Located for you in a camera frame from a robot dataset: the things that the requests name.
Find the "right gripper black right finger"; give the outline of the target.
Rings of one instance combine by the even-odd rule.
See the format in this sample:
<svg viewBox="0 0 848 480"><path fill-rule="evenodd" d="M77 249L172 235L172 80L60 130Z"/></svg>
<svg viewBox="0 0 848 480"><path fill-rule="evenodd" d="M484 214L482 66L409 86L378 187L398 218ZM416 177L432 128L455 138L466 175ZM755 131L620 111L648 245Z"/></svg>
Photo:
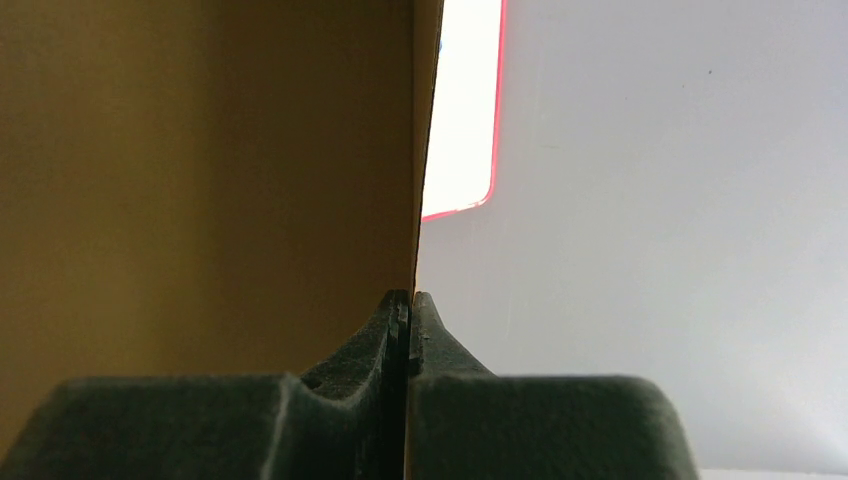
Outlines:
<svg viewBox="0 0 848 480"><path fill-rule="evenodd" d="M431 295L410 317L411 479L695 479L679 416L634 376L499 376L446 328Z"/></svg>

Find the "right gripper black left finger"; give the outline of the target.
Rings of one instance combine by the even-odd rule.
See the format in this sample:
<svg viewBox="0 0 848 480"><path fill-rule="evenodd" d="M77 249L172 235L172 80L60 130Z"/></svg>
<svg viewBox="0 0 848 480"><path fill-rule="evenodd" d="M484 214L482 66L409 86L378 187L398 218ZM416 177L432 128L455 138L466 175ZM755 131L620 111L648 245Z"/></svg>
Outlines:
<svg viewBox="0 0 848 480"><path fill-rule="evenodd" d="M35 410L5 479L400 479L409 296L302 375L89 377Z"/></svg>

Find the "brown cardboard box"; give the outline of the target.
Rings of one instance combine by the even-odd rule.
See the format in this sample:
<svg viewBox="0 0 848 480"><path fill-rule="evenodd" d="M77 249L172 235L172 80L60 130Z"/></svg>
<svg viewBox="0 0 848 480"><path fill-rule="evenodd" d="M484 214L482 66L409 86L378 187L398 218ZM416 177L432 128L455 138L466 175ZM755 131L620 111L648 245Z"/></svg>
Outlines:
<svg viewBox="0 0 848 480"><path fill-rule="evenodd" d="M299 372L414 283L439 1L1 5L1 446L89 376Z"/></svg>

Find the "pink framed whiteboard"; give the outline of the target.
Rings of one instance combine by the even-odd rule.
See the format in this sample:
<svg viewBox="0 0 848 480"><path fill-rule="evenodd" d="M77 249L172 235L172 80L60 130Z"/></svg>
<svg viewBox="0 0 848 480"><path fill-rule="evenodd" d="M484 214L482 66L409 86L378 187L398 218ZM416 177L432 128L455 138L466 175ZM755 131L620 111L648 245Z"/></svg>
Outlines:
<svg viewBox="0 0 848 480"><path fill-rule="evenodd" d="M484 205L496 185L506 1L443 5L424 222Z"/></svg>

